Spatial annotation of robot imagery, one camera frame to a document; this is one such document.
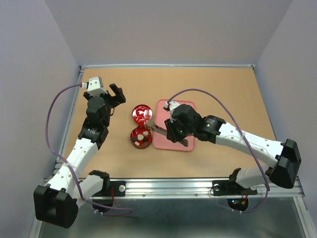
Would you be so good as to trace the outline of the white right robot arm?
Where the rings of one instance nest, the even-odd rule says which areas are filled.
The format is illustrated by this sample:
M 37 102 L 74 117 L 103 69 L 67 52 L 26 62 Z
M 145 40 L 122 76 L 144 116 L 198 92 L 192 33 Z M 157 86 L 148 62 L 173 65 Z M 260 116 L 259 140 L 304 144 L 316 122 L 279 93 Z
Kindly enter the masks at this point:
M 271 182 L 281 188 L 294 187 L 302 159 L 297 142 L 265 139 L 215 116 L 202 117 L 193 107 L 176 101 L 166 103 L 170 117 L 165 120 L 167 139 L 181 142 L 188 136 L 226 146 L 254 157 L 256 167 L 237 168 L 229 176 L 228 188 L 240 193 L 245 188 Z

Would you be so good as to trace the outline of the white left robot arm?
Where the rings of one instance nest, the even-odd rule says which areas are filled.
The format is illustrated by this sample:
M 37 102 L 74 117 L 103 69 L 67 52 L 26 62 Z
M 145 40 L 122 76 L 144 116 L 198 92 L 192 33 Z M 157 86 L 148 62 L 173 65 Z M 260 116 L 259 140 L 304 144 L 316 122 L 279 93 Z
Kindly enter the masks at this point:
M 93 205 L 102 216 L 113 209 L 90 199 L 96 193 L 106 195 L 113 191 L 108 173 L 91 171 L 82 182 L 79 177 L 104 143 L 115 107 L 126 102 L 123 90 L 115 84 L 109 86 L 114 95 L 98 82 L 80 83 L 79 86 L 87 89 L 84 97 L 88 101 L 82 129 L 67 158 L 52 152 L 63 164 L 46 185 L 37 186 L 33 193 L 36 219 L 63 228 L 72 226 L 79 208 L 85 203 Z

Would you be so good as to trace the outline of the metal serving tongs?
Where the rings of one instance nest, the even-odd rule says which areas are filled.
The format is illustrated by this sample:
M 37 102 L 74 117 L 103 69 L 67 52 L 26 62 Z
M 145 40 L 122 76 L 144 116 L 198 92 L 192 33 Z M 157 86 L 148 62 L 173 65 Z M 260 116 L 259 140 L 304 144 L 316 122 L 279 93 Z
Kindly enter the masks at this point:
M 144 122 L 144 126 L 148 129 L 150 129 L 151 131 L 157 132 L 165 137 L 167 137 L 167 130 L 158 126 L 157 124 L 155 124 L 154 121 L 152 120 L 148 120 L 146 122 Z M 185 147 L 188 147 L 188 140 L 187 139 L 183 139 L 182 141 L 179 142 L 180 144 L 182 144 Z

